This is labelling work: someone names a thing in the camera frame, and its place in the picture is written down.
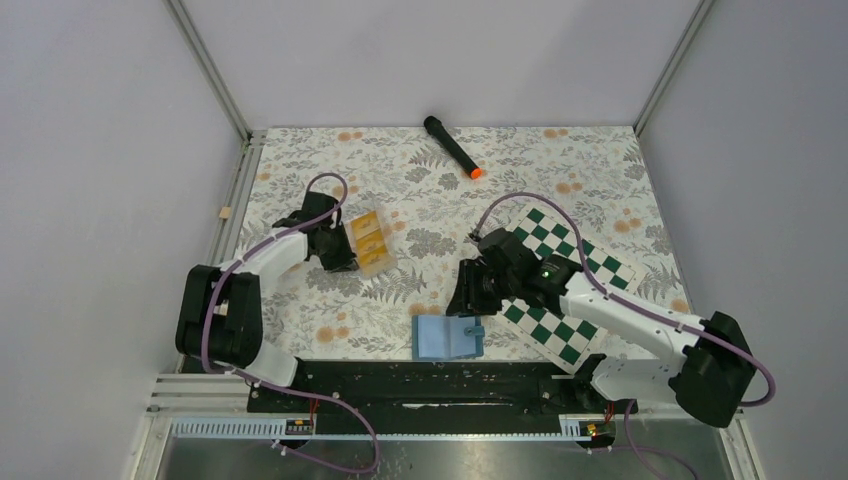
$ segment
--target gray floor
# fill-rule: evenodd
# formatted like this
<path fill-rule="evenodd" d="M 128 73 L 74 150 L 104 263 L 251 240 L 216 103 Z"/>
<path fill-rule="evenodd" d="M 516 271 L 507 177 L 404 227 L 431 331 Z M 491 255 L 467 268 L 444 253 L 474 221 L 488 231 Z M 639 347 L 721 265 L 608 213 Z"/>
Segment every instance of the gray floor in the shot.
<path fill-rule="evenodd" d="M 670 450 L 689 461 L 702 479 L 731 478 L 718 433 L 691 421 L 633 422 L 638 444 Z M 624 445 L 619 422 L 616 445 Z M 564 442 L 382 442 L 383 461 L 373 475 L 346 475 L 281 457 L 268 442 L 175 439 L 160 479 L 653 479 L 632 452 L 587 455 Z M 306 453 L 348 466 L 371 459 L 365 442 L 311 442 Z M 669 478 L 691 475 L 672 461 L 648 454 Z"/>

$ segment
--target tabletop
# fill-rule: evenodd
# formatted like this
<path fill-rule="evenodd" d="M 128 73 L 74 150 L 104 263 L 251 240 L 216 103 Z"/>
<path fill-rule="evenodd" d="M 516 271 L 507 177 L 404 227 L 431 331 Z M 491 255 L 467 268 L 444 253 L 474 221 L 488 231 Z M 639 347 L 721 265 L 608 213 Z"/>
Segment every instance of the tabletop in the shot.
<path fill-rule="evenodd" d="M 317 259 L 283 275 L 263 298 L 265 338 L 306 359 L 411 360 L 411 317 L 444 313 L 457 267 L 477 256 L 467 235 L 493 200 L 530 191 L 572 214 L 582 232 L 644 267 L 643 298 L 688 311 L 671 242 L 631 127 L 449 128 L 483 168 L 471 180 L 424 128 L 274 128 L 262 150 L 237 254 L 298 209 L 306 184 L 336 172 L 349 185 L 343 220 L 379 207 L 397 267 L 365 279 L 329 274 Z M 341 196 L 332 179 L 313 189 Z M 530 200 L 504 202 L 484 233 L 513 222 Z M 493 318 L 482 360 L 544 357 Z M 619 358 L 651 358 L 608 335 Z"/>

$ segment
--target white wall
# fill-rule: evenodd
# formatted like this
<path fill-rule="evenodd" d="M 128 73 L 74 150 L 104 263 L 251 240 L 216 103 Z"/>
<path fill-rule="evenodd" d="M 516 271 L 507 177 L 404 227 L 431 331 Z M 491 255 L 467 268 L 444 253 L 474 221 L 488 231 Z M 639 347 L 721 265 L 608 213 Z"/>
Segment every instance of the white wall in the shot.
<path fill-rule="evenodd" d="M 238 142 L 162 2 L 3 2 L 0 478 L 114 479 Z"/>
<path fill-rule="evenodd" d="M 633 124 L 698 0 L 189 0 L 253 128 Z"/>
<path fill-rule="evenodd" d="M 777 377 L 750 409 L 768 478 L 844 478 L 848 3 L 717 2 L 645 158 L 694 306 Z"/>

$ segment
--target checkerboard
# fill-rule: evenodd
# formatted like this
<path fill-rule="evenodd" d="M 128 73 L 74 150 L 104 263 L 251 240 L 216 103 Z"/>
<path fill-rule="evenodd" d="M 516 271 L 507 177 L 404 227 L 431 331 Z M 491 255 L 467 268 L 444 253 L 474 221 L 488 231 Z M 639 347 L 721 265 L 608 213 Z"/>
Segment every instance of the checkerboard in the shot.
<path fill-rule="evenodd" d="M 580 262 L 574 232 L 559 223 L 559 215 L 545 207 L 527 206 L 507 230 L 512 230 L 528 248 L 542 258 L 558 253 Z M 589 268 L 602 282 L 634 293 L 645 277 L 645 269 L 581 232 Z M 575 373 L 608 332 L 585 320 L 558 318 L 552 313 L 529 307 L 522 300 L 508 302 L 495 318 L 539 353 L 568 373 Z"/>

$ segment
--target blue book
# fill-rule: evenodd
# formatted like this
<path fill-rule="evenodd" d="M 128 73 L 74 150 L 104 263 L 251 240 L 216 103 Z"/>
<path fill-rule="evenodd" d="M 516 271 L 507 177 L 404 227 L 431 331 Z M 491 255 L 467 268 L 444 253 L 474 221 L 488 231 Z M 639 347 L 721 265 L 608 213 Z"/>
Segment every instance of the blue book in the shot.
<path fill-rule="evenodd" d="M 483 355 L 483 329 L 480 317 L 412 317 L 412 359 L 454 360 Z"/>

